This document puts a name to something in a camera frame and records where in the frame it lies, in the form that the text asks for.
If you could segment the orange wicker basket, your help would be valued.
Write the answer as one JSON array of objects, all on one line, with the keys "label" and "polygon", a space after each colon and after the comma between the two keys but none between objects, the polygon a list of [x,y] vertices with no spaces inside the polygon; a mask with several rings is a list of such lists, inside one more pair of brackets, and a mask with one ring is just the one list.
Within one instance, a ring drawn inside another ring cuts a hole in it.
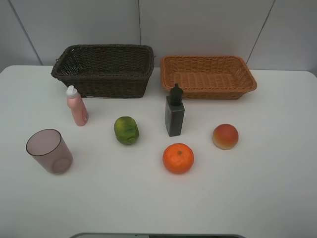
[{"label": "orange wicker basket", "polygon": [[165,56],[160,78],[167,92],[178,84],[184,99],[237,100],[257,88],[237,56]]}]

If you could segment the orange tangerine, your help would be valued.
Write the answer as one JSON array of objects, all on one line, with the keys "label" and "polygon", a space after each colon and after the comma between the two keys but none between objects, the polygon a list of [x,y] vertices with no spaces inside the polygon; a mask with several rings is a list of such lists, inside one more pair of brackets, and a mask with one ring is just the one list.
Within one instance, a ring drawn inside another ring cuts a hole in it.
[{"label": "orange tangerine", "polygon": [[184,174],[191,169],[194,163],[194,153],[186,144],[175,143],[164,150],[162,162],[169,172]]}]

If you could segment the dark brown wicker basket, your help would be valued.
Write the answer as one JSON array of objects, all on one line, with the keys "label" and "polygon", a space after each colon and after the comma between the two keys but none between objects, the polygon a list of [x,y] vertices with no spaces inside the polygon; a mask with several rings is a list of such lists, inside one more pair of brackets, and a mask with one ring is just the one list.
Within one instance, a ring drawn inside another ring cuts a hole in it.
[{"label": "dark brown wicker basket", "polygon": [[154,57],[146,45],[73,45],[56,60],[51,75],[82,97],[141,98]]}]

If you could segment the green mango fruit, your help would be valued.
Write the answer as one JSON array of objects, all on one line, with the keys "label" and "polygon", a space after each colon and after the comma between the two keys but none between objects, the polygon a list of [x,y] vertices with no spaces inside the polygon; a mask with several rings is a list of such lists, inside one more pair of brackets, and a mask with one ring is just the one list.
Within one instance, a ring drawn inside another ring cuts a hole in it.
[{"label": "green mango fruit", "polygon": [[139,138],[139,129],[132,117],[119,117],[114,123],[114,133],[124,145],[132,145]]}]

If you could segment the red yellow peach fruit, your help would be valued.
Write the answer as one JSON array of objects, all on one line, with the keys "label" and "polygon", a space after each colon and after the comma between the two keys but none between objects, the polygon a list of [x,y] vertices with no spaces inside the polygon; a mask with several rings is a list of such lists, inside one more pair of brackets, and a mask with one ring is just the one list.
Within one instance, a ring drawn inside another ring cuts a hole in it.
[{"label": "red yellow peach fruit", "polygon": [[217,126],[212,134],[214,145],[222,150],[232,149],[238,143],[238,140],[238,130],[230,124]]}]

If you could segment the translucent purple plastic cup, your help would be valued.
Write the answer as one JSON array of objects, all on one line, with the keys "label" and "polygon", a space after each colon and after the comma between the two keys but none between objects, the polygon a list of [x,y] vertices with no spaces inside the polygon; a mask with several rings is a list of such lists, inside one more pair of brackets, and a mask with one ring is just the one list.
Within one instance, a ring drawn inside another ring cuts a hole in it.
[{"label": "translucent purple plastic cup", "polygon": [[32,135],[26,143],[26,151],[51,174],[68,171],[73,162],[69,148],[55,129],[43,129]]}]

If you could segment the black square bottle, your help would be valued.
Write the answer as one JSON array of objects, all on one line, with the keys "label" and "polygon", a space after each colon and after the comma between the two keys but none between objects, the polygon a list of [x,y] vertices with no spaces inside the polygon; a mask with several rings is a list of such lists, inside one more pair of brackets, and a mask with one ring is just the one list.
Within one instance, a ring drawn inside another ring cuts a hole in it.
[{"label": "black square bottle", "polygon": [[185,108],[182,102],[183,90],[178,83],[170,90],[165,104],[165,126],[170,137],[179,136],[182,130]]}]

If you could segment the pink bottle white cap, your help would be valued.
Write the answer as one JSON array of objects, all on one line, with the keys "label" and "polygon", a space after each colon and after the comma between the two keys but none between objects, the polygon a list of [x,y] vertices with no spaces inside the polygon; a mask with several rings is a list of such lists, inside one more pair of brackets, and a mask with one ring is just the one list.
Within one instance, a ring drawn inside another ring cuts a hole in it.
[{"label": "pink bottle white cap", "polygon": [[76,125],[84,126],[88,121],[88,113],[81,95],[73,85],[68,86],[66,95],[67,105],[71,110]]}]

